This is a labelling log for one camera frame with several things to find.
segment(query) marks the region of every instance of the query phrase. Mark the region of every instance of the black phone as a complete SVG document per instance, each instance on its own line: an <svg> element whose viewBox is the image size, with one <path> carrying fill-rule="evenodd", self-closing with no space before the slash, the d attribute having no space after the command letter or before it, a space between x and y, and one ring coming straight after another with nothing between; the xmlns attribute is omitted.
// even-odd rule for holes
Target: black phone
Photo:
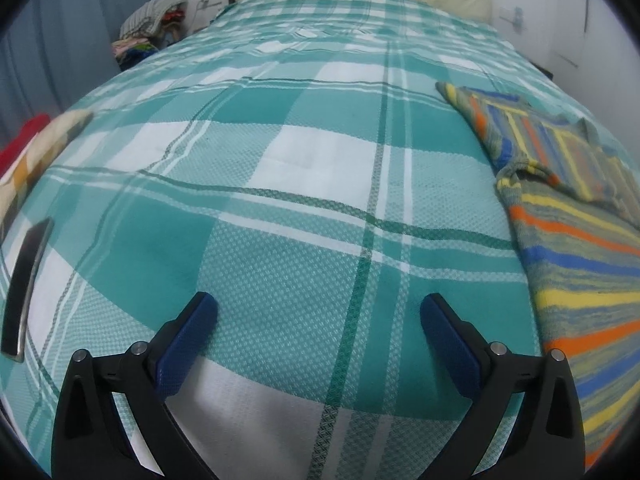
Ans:
<svg viewBox="0 0 640 480"><path fill-rule="evenodd" d="M33 283L52 229L53 220L46 218L27 231L6 294L0 351L19 363L24 361L24 340Z"/></svg>

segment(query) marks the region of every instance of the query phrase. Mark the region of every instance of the plaid bedsheet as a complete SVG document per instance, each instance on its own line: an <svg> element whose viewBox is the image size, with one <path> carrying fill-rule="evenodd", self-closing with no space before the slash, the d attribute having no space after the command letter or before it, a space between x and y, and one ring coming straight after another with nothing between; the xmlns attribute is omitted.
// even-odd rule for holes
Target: plaid bedsheet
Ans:
<svg viewBox="0 0 640 480"><path fill-rule="evenodd" d="M55 220L26 360L0 358L37 460L72 352L148 340L205 290L216 333L168 405L220 478L416 478L468 408L421 299L540 351L491 165L438 80L593 120L495 29L411 0L246 0L83 98L94 120L2 245L6 296L25 231Z"/></svg>

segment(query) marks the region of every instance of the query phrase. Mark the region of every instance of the green and white checkered bedspread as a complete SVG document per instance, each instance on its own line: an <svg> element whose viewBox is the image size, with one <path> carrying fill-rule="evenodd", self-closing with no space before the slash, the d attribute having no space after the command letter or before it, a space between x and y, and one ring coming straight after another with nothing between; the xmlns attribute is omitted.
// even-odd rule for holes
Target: green and white checkered bedspread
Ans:
<svg viewBox="0 0 640 480"><path fill-rule="evenodd" d="M416 478L469 406L421 299L539 352L491 165L438 80L593 120L493 28L411 0L247 0L83 98L93 122L2 246L6 296L25 231L54 218L26 360L0 358L37 460L72 352L148 340L204 290L219 323L168 405L220 478Z"/></svg>

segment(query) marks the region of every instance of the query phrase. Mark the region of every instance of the blue curtain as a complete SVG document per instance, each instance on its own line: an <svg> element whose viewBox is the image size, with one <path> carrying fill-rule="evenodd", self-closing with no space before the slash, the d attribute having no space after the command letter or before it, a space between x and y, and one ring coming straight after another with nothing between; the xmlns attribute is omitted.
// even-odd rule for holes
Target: blue curtain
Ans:
<svg viewBox="0 0 640 480"><path fill-rule="evenodd" d="M120 72L120 25L149 0L29 0L0 38L0 146Z"/></svg>

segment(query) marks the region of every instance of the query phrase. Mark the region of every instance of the red cloth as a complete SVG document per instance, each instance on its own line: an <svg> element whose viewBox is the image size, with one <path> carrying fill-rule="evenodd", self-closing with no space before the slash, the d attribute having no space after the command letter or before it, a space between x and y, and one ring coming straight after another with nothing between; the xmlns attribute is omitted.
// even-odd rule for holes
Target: red cloth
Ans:
<svg viewBox="0 0 640 480"><path fill-rule="evenodd" d="M41 132L50 121L51 118L47 114L40 114L24 123L18 136L9 142L7 147L0 152L0 176L6 173L6 170L8 170L15 162L15 159L20 156L29 141L33 139L38 132Z"/></svg>

